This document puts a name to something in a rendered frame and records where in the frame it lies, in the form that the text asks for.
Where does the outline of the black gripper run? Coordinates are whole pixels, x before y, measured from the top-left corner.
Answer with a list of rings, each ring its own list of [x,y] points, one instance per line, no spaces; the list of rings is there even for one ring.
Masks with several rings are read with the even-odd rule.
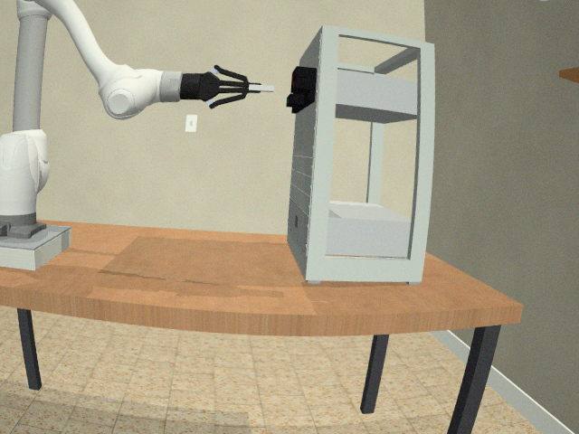
[[[214,75],[214,73],[221,73],[237,80],[242,80],[243,82],[220,80]],[[220,86],[240,88],[219,88]],[[218,65],[214,65],[214,68],[206,73],[184,73],[180,85],[180,99],[200,99],[207,102],[210,109],[214,109],[218,105],[245,99],[247,93],[261,93],[261,91],[273,92],[274,86],[261,85],[260,83],[250,83],[248,82],[246,76],[232,71],[224,70]],[[225,99],[218,99],[217,101],[210,100],[217,96],[219,93],[242,94]]]

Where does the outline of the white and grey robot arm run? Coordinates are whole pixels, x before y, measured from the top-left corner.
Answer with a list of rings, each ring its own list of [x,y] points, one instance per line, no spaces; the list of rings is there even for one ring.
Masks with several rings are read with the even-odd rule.
[[[13,132],[0,136],[0,237],[31,239],[46,229],[46,223],[36,221],[36,198],[50,173],[40,116],[47,24],[52,15],[67,28],[99,84],[104,109],[114,119],[133,118],[153,103],[179,102],[183,72],[133,70],[113,63],[73,0],[16,0],[16,4],[20,28]]]

